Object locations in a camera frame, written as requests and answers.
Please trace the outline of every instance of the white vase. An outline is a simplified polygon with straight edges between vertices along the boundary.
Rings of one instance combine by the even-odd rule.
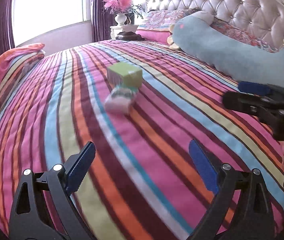
[[[124,13],[118,13],[115,16],[115,21],[118,23],[118,26],[123,26],[125,21],[126,21],[127,17]]]

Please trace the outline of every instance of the flower arrangement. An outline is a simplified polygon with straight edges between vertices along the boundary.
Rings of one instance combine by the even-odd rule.
[[[143,19],[141,14],[141,11],[145,12],[143,6],[133,5],[133,0],[103,0],[103,2],[105,2],[104,8],[110,10],[110,14],[134,13]]]

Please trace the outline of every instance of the striped bedspread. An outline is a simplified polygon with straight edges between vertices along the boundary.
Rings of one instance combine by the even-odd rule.
[[[119,61],[143,71],[129,116],[103,108],[112,90],[106,68]],[[93,141],[96,158],[73,200],[96,237],[186,239],[213,199],[188,154],[196,138],[237,170],[261,170],[281,230],[280,145],[256,118],[223,108],[227,90],[237,90],[230,78],[151,41],[103,41],[40,60],[0,110],[0,228],[8,232],[24,169],[51,169]],[[237,198],[220,230],[228,227]]]

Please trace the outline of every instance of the screw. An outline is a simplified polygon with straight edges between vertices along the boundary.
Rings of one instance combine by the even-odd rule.
[[[223,168],[224,170],[226,170],[226,171],[229,171],[229,170],[231,169],[231,165],[229,165],[228,163],[224,163],[224,164],[222,165],[222,168]]]
[[[282,114],[282,115],[284,115],[284,110],[283,110],[283,109],[280,109],[280,110],[279,110],[279,113]]]
[[[55,171],[59,171],[60,169],[62,169],[62,165],[61,164],[55,164],[54,166],[53,166],[53,170],[55,170]]]
[[[260,171],[259,169],[254,169],[254,170],[253,170],[253,173],[254,173],[255,175],[260,175],[260,174],[261,174],[261,171]]]
[[[257,107],[256,106],[250,106],[250,109],[251,109],[252,113],[256,113],[257,112]]]
[[[24,175],[29,175],[31,174],[31,170],[30,169],[26,169],[24,172],[23,172]]]

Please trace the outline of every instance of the floral pillowcase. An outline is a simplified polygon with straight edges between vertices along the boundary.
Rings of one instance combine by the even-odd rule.
[[[270,53],[279,52],[277,48],[270,46],[266,41],[263,41],[255,35],[243,31],[233,26],[232,24],[229,24],[228,22],[220,20],[216,17],[214,17],[211,27],[236,41],[258,47]]]
[[[169,27],[179,19],[200,11],[200,8],[175,10],[175,11],[150,11],[144,22],[139,25],[136,34],[150,41],[167,44],[167,38],[171,35]]]

